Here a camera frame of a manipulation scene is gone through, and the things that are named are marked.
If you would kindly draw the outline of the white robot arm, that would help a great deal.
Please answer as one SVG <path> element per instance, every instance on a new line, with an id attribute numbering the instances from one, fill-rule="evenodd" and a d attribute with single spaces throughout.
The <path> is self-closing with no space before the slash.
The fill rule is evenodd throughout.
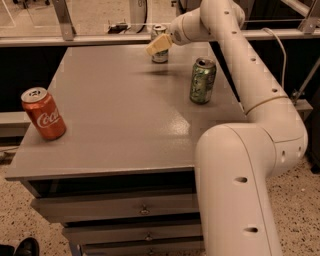
<path id="1" fill-rule="evenodd" d="M 195 149 L 195 178 L 206 256 L 283 256 L 266 179 L 294 167 L 308 135 L 292 101 L 247 39 L 232 0 L 202 0 L 178 16 L 150 54 L 215 41 L 247 118 L 208 129 Z"/>

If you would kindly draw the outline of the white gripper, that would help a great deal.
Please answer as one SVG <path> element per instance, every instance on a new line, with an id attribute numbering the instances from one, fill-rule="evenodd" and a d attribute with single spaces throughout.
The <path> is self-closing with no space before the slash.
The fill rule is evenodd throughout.
<path id="1" fill-rule="evenodd" d="M 169 35 L 158 35 L 146 46 L 146 52 L 152 56 L 168 50 L 173 43 L 186 45 L 192 42 L 210 42 L 214 40 L 212 33 L 205 28 L 201 21 L 199 8 L 176 17 L 169 26 Z"/>

